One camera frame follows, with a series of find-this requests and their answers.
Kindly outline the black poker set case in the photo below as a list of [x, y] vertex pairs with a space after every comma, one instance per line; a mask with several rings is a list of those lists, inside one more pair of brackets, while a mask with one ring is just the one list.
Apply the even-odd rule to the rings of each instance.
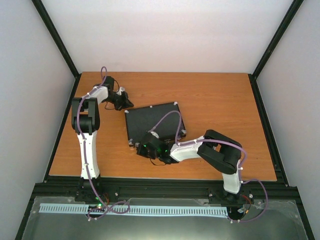
[[129, 147], [138, 147], [144, 135], [153, 127], [155, 127], [153, 131], [163, 141], [174, 141], [177, 128], [179, 128], [177, 139], [185, 138], [187, 130], [183, 122], [178, 126], [182, 117], [176, 111], [180, 111], [177, 101], [125, 110]]

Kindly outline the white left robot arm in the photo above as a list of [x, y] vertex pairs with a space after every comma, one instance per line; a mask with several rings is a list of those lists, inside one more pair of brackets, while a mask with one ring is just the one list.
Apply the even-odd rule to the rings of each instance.
[[101, 201], [104, 195], [104, 188], [98, 185], [100, 170], [96, 142], [101, 124], [99, 104], [111, 103], [116, 111], [134, 107], [125, 88], [117, 86], [117, 90], [114, 90], [114, 85], [118, 85], [118, 82], [105, 75], [102, 83], [94, 85], [84, 96], [75, 97], [71, 101], [71, 126], [80, 146], [82, 187], [89, 184], [86, 195], [95, 202]]

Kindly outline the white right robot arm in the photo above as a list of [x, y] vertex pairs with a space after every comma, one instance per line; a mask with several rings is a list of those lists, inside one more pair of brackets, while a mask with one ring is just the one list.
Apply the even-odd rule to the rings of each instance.
[[136, 153], [165, 165], [201, 158], [222, 174], [225, 192], [237, 195], [242, 180], [242, 157], [247, 154], [237, 141], [209, 129], [203, 136], [184, 142], [165, 142], [154, 131], [148, 132], [138, 144]]

